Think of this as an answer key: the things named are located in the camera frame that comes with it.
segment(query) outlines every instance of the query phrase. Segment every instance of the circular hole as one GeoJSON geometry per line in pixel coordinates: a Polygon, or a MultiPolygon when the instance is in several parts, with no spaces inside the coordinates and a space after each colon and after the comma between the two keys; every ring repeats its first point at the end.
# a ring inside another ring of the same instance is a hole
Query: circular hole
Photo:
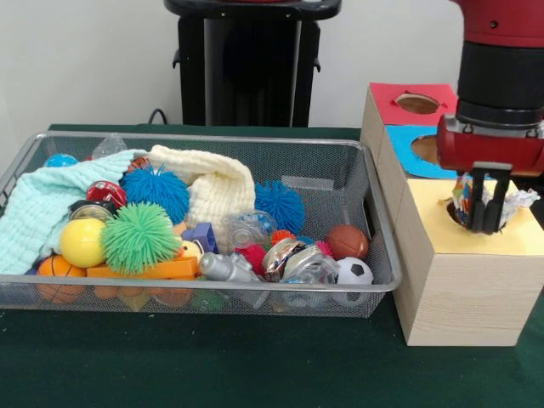
{"type": "Polygon", "coordinates": [[[417,93],[403,93],[396,102],[405,111],[418,115],[432,115],[440,107],[436,99],[417,93]]]}
{"type": "Polygon", "coordinates": [[[448,214],[450,214],[451,219],[453,219],[456,222],[456,224],[459,224],[462,227],[464,227],[464,225],[461,224],[461,221],[459,221],[459,218],[457,217],[456,206],[453,204],[453,201],[450,201],[446,209],[448,210],[448,214]]]}
{"type": "Polygon", "coordinates": [[[436,145],[436,135],[422,136],[411,142],[414,154],[425,162],[439,164],[439,152],[436,145]]]}

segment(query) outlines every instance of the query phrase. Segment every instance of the green spiky ball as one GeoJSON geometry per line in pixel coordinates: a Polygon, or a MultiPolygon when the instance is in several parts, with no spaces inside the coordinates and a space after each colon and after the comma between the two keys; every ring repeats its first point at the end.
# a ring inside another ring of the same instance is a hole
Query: green spiky ball
{"type": "Polygon", "coordinates": [[[170,218],[156,204],[128,204],[105,225],[100,237],[105,259],[121,275],[141,275],[147,268],[173,259],[179,249],[170,218]]]}

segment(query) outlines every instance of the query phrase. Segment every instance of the wire mesh basket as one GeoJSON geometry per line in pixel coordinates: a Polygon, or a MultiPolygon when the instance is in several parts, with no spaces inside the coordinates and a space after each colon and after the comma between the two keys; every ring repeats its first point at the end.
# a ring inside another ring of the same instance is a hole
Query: wire mesh basket
{"type": "MultiPolygon", "coordinates": [[[[352,224],[369,236],[370,251],[365,261],[374,274],[373,284],[241,284],[0,275],[0,309],[365,318],[386,292],[399,285],[400,265],[393,234],[371,154],[365,146],[347,140],[119,134],[129,149],[149,151],[153,145],[165,145],[178,150],[211,151],[244,163],[256,183],[282,180],[303,198],[307,219],[301,235],[323,239],[333,226],[352,224]],[[102,300],[95,295],[96,287],[108,286],[118,286],[119,296],[102,300]],[[51,291],[60,293],[64,300],[68,297],[70,302],[51,302],[41,296],[51,291]]],[[[84,160],[107,136],[108,133],[46,132],[29,139],[0,179],[0,217],[21,174],[37,170],[57,153],[84,160]]]]}

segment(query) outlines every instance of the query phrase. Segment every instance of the yellow ball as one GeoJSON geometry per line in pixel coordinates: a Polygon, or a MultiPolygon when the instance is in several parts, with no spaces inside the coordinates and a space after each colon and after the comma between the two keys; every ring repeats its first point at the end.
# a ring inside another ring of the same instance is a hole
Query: yellow ball
{"type": "Polygon", "coordinates": [[[100,233],[105,227],[96,218],[80,218],[70,221],[60,235],[62,256],[79,268],[92,268],[105,260],[100,245],[100,233]]]}

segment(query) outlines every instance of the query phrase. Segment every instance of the blue spiky ball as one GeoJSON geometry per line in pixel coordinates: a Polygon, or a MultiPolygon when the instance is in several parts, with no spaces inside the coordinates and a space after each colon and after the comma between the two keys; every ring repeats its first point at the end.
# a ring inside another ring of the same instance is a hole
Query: blue spiky ball
{"type": "Polygon", "coordinates": [[[122,178],[121,186],[127,192],[128,202],[158,204],[174,225],[181,223],[189,210],[187,185],[164,166],[156,171],[152,166],[137,168],[122,178]]]}
{"type": "Polygon", "coordinates": [[[298,234],[304,225],[304,204],[300,195],[281,181],[255,184],[255,209],[270,214],[278,224],[278,230],[298,234]]]}

